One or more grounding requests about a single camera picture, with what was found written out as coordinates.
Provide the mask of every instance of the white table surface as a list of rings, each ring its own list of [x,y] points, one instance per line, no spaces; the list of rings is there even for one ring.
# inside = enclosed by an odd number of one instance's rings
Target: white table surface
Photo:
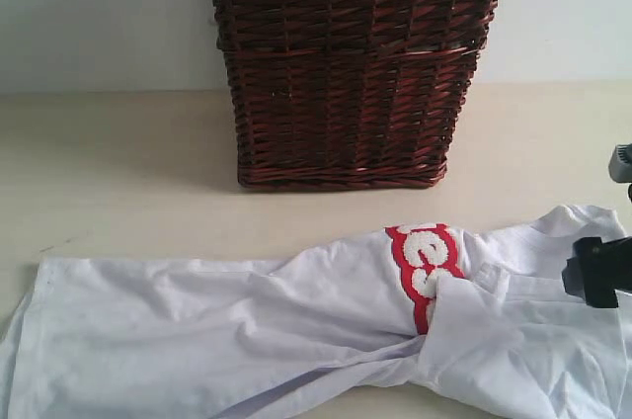
[[[614,144],[632,142],[632,82],[475,84],[430,190],[250,194],[235,180],[225,92],[0,97],[0,319],[47,255],[288,256],[381,228],[484,230],[555,205],[618,209]],[[491,417],[416,386],[360,388],[304,418]]]

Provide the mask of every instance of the white t-shirt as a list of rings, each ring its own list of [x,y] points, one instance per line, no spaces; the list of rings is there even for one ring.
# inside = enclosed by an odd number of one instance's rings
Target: white t-shirt
[[[611,211],[559,207],[282,261],[47,259],[0,344],[0,417],[279,419],[406,381],[507,417],[626,417],[628,310],[560,277],[578,238],[624,235]]]

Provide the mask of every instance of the red and white graphic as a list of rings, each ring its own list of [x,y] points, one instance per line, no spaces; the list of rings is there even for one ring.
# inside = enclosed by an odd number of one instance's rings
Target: red and white graphic
[[[386,228],[393,240],[393,258],[402,273],[402,286],[415,304],[417,331],[428,333],[435,310],[436,281],[440,276],[464,278],[458,266],[456,241],[447,226]]]

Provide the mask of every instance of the black object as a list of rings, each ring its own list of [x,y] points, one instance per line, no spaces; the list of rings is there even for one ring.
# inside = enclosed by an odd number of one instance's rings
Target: black object
[[[614,290],[632,293],[632,237],[603,243],[582,238],[562,271],[564,290],[596,308],[616,308]]]

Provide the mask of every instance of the wicker basket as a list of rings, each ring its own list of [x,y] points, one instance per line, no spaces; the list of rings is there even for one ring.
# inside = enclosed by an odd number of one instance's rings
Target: wicker basket
[[[213,0],[239,182],[429,187],[497,0]]]

